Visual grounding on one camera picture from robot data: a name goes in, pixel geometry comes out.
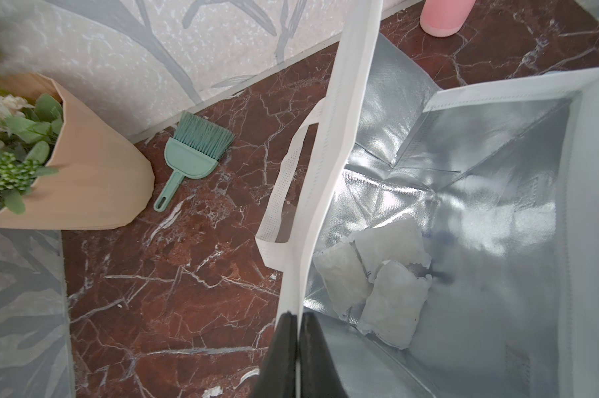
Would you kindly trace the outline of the white insulated delivery bag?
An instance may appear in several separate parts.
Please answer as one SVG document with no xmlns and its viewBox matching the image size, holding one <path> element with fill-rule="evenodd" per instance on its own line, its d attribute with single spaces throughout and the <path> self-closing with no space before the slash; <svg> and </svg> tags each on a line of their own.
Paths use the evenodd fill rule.
<svg viewBox="0 0 599 398">
<path fill-rule="evenodd" d="M 444 90 L 381 16 L 350 9 L 256 235 L 276 324 L 297 316 L 295 397 L 304 313 L 348 397 L 599 397 L 599 67 Z M 406 215 L 433 281 L 397 349 L 357 330 L 366 302 L 334 313 L 313 259 Z"/>
</svg>

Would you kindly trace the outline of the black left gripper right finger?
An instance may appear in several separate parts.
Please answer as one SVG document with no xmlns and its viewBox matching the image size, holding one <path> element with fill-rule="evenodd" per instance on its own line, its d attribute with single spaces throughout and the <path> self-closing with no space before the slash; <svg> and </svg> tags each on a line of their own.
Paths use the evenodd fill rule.
<svg viewBox="0 0 599 398">
<path fill-rule="evenodd" d="M 302 398 L 348 398 L 315 313 L 304 313 L 299 329 Z"/>
</svg>

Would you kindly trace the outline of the white ice pack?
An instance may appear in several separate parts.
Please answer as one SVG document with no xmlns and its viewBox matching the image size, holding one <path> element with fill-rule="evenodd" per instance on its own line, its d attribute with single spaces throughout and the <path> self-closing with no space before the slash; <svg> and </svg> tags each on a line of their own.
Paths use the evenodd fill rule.
<svg viewBox="0 0 599 398">
<path fill-rule="evenodd" d="M 422 233 L 409 215 L 383 227 L 354 232 L 350 239 L 359 253 L 364 272 L 373 283 L 385 261 L 395 260 L 402 265 L 430 268 L 432 259 L 425 251 Z"/>
<path fill-rule="evenodd" d="M 357 330 L 364 335 L 372 333 L 391 347 L 408 348 L 432 281 L 431 275 L 418 277 L 395 260 L 384 262 Z"/>
<path fill-rule="evenodd" d="M 334 313 L 348 318 L 352 307 L 364 304 L 372 293 L 356 250 L 349 242 L 341 242 L 314 255 L 314 266 L 324 281 Z"/>
</svg>

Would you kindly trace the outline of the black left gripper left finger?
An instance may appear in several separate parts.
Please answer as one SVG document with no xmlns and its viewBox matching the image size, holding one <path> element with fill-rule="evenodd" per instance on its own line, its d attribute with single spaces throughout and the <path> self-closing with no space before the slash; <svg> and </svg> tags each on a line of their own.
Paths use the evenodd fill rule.
<svg viewBox="0 0 599 398">
<path fill-rule="evenodd" d="M 297 316 L 283 313 L 266 354 L 252 398 L 296 396 Z"/>
</svg>

